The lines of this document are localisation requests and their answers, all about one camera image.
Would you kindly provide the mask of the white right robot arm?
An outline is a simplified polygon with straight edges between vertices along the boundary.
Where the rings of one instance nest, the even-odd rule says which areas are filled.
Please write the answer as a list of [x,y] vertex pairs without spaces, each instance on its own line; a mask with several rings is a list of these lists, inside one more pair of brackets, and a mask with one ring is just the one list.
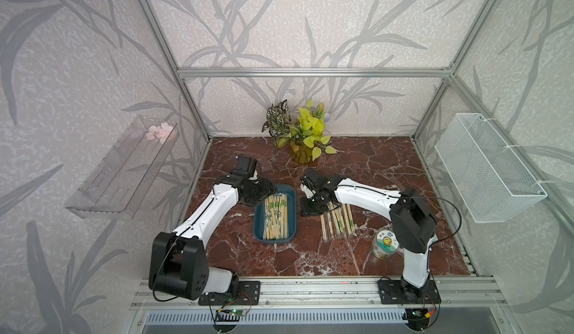
[[357,206],[385,217],[404,249],[402,283],[413,289],[422,289],[427,284],[437,220],[417,191],[378,189],[340,175],[327,178],[312,168],[304,171],[301,190],[305,193],[300,199],[303,217],[326,213],[330,203]]

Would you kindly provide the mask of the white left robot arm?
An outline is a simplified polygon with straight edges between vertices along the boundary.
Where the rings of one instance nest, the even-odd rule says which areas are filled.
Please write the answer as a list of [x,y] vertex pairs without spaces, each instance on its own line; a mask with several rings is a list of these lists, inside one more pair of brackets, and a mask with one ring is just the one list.
[[228,174],[219,177],[196,211],[171,232],[160,232],[152,242],[149,289],[192,301],[217,294],[234,300],[239,279],[232,271],[211,268],[206,246],[225,215],[237,204],[256,206],[275,193],[267,178],[257,175],[257,160],[238,156]]

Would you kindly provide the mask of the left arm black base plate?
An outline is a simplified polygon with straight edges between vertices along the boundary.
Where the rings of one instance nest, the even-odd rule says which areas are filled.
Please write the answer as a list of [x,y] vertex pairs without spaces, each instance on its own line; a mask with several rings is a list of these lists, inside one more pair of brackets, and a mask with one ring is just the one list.
[[202,307],[253,306],[259,303],[260,295],[260,281],[239,280],[232,283],[230,290],[227,292],[202,294],[198,304]]

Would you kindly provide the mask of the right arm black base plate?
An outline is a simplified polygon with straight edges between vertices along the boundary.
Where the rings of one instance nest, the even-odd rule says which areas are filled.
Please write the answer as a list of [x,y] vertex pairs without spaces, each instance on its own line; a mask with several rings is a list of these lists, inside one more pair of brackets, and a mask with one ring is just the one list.
[[382,304],[414,305],[442,303],[436,282],[428,278],[421,288],[409,284],[406,280],[391,280],[382,277],[377,281],[378,294]]

